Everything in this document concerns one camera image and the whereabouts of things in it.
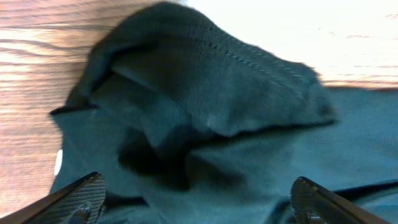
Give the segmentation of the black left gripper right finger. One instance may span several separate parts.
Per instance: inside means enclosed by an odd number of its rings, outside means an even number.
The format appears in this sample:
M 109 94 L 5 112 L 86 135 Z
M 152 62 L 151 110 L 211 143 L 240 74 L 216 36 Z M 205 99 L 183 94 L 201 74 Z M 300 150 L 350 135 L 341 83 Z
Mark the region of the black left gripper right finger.
M 298 224 L 389 224 L 306 177 L 293 183 L 290 201 Z

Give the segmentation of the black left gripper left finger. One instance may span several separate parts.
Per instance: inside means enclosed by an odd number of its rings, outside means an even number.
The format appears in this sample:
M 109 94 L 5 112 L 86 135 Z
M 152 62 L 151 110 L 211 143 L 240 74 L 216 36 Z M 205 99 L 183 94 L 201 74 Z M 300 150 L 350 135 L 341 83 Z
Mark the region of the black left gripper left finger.
M 105 198 L 104 178 L 99 172 L 92 172 L 1 218 L 1 224 L 95 224 Z

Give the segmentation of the black t-shirt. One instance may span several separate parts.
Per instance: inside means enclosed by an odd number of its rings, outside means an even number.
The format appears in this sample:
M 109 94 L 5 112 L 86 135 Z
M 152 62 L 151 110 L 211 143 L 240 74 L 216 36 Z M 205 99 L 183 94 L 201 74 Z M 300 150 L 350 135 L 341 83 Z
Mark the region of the black t-shirt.
M 309 67 L 162 2 L 91 50 L 65 105 L 58 190 L 103 174 L 100 223 L 287 223 L 304 176 L 397 222 L 397 92 L 325 88 Z

